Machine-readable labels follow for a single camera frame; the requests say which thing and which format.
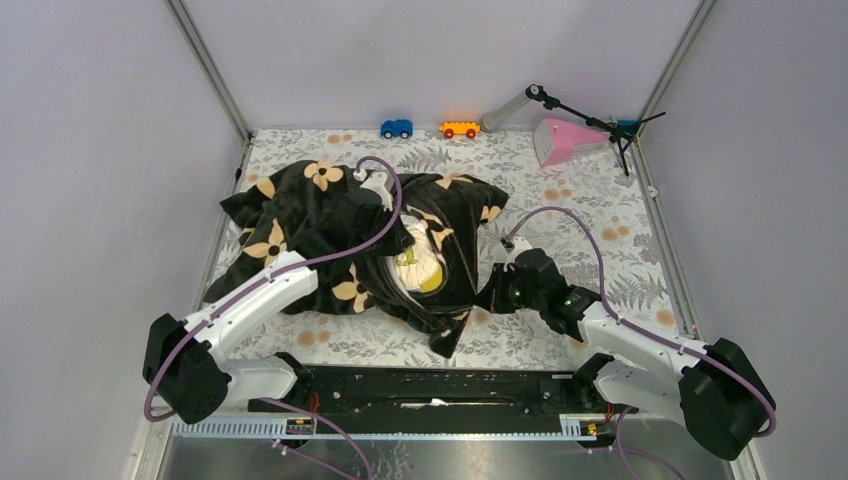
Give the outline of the black floral plush pillowcase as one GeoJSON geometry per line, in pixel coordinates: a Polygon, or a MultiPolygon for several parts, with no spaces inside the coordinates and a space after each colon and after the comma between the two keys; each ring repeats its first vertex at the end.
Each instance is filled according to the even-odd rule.
{"type": "MultiPolygon", "coordinates": [[[[207,288],[204,301],[220,300],[291,249],[299,232],[321,223],[342,195],[360,188],[353,171],[298,161],[224,199],[221,208],[240,231],[240,251],[207,288]]],[[[477,293],[478,230],[497,218],[509,196],[466,175],[404,174],[399,187],[399,220],[382,239],[397,241],[399,251],[390,254],[375,247],[330,268],[320,274],[316,291],[288,306],[286,313],[354,315],[376,308],[426,334],[430,349],[447,358],[455,351],[477,293]],[[414,242],[405,224],[419,221],[445,266],[446,280],[431,294],[404,290],[388,265],[414,242]]]]}

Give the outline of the white quilted pillow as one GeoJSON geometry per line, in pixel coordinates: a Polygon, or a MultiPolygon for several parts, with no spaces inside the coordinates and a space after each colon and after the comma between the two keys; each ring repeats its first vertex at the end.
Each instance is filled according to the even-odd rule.
{"type": "Polygon", "coordinates": [[[388,261],[394,278],[406,291],[415,294],[437,292],[446,280],[443,258],[430,242],[422,221],[405,224],[413,244],[388,261]]]}

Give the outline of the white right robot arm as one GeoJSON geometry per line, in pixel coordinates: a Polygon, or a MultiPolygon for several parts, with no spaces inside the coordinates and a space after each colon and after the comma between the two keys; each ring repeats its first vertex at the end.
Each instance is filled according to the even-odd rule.
{"type": "Polygon", "coordinates": [[[612,403],[662,416],[720,459],[737,459],[776,406],[739,345],[616,319],[600,294],[568,284],[541,249],[494,264],[475,303],[498,314],[535,311],[554,332],[601,348],[574,375],[583,410],[612,403]]]}

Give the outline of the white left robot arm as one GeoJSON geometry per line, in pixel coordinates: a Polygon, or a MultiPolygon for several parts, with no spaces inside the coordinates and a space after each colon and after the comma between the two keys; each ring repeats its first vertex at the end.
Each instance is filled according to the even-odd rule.
{"type": "Polygon", "coordinates": [[[390,254],[397,241],[383,237],[398,223],[402,190],[361,187],[340,197],[318,225],[299,232],[282,251],[229,294],[182,320],[165,313],[150,326],[142,377],[148,383],[144,415],[160,397],[187,424],[205,420],[221,406],[273,398],[296,411],[309,401],[310,385],[279,358],[233,360],[231,352],[273,315],[312,294],[321,273],[375,247],[390,254]]]}

